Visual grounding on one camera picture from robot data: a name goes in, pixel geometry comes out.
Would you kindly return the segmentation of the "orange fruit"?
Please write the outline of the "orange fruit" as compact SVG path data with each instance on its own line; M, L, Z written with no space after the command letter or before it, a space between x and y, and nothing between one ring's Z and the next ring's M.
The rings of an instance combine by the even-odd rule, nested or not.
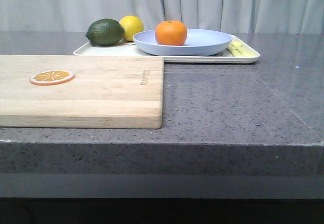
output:
M187 27L175 20L160 22L155 28L155 39L158 44L182 46L187 39Z

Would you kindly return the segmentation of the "light blue plate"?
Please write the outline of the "light blue plate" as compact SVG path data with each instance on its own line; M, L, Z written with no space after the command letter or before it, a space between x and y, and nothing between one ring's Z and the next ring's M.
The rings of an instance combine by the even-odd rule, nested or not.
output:
M154 30L139 32L133 38L140 50L157 56L211 56L225 50L232 41L229 34L206 29L188 29L182 46L158 44Z

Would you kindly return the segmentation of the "yellow cutlery on tray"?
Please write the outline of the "yellow cutlery on tray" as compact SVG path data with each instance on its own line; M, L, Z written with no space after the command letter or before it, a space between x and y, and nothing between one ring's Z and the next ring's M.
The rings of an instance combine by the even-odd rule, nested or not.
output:
M227 50L229 50L234 57L254 57L255 56L253 53L244 49L240 41L232 41L230 45L227 47Z

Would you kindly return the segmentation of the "cream white tray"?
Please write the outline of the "cream white tray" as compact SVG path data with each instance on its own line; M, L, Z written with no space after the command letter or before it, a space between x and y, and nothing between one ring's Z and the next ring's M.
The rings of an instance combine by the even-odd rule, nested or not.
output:
M239 41L241 48L249 53L248 57L235 57L225 49L222 52L212 56L163 56L166 63L194 63L194 64L252 64L260 59L260 54L238 38L232 35L233 41ZM150 54L140 50L133 42L121 41L112 47L94 47L89 42L85 43L73 52L76 56L129 56L129 57L147 57Z

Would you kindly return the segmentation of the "wooden cutting board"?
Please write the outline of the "wooden cutting board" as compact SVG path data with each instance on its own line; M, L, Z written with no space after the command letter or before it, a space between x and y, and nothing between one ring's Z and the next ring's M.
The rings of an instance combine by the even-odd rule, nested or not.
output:
M68 70L69 82L34 85L44 71ZM162 124L161 57L1 56L1 126L152 128Z

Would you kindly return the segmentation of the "yellow lemon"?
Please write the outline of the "yellow lemon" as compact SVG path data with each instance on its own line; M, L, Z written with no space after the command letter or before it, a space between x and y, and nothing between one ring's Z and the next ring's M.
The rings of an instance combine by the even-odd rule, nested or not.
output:
M133 15L123 17L119 23L125 31L123 35L125 41L134 41L133 36L144 31L144 24L141 19Z

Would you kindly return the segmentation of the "green lime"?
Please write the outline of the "green lime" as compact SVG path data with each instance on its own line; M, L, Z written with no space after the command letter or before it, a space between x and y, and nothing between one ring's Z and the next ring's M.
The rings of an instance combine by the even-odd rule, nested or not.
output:
M114 19L100 19L93 22L86 32L86 38L95 46L113 46L124 35L124 28Z

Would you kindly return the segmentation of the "orange slice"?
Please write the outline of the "orange slice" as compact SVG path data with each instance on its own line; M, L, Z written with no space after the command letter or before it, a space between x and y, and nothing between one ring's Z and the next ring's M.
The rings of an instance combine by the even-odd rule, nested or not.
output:
M75 74L68 70L52 70L40 72L29 78L34 85L57 85L71 81Z

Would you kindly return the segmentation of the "grey curtain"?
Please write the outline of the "grey curtain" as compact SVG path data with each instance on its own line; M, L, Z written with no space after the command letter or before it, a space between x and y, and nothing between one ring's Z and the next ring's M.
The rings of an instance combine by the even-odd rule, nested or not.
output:
M228 33L323 33L323 0L1 0L2 31L82 32L101 18L139 17Z

